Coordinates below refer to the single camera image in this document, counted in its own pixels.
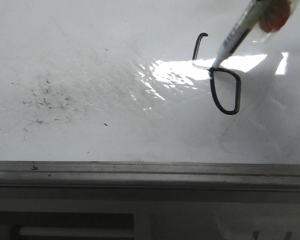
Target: white surface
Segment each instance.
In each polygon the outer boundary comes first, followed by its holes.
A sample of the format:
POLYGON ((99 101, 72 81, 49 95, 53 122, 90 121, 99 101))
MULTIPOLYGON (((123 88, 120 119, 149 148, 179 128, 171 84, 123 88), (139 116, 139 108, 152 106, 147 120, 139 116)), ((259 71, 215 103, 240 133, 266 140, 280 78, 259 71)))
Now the white surface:
POLYGON ((300 4, 223 64, 242 79, 238 115, 191 66, 199 33, 213 62, 246 5, 0 0, 0 160, 300 164, 300 4))

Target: whiteboard marker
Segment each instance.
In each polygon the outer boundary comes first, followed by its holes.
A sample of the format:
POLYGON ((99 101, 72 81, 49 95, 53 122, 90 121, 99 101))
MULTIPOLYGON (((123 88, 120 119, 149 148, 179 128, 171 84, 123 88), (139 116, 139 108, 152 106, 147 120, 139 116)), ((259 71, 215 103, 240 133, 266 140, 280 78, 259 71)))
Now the whiteboard marker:
POLYGON ((257 24, 271 1, 272 0, 251 0, 242 17, 234 25, 220 46, 216 59, 212 64, 214 69, 219 68, 220 64, 237 50, 242 41, 257 24))

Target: whiteboard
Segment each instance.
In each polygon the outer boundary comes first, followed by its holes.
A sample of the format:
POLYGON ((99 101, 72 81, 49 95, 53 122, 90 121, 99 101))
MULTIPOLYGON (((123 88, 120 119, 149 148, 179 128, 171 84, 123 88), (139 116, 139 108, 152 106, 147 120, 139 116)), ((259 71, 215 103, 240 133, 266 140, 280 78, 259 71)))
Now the whiteboard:
POLYGON ((209 62, 246 5, 0 0, 0 161, 300 164, 300 4, 224 63, 237 115, 191 65, 199 33, 209 62))

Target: marker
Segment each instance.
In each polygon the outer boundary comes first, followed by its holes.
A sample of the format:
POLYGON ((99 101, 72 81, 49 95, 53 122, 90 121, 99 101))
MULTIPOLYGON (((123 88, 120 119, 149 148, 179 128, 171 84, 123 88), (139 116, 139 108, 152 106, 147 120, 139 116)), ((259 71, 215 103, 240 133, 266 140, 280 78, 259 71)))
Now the marker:
POLYGON ((219 68, 220 64, 237 50, 242 41, 257 24, 271 1, 272 0, 252 0, 250 2, 242 17, 234 25, 220 46, 217 57, 212 64, 214 69, 219 68))

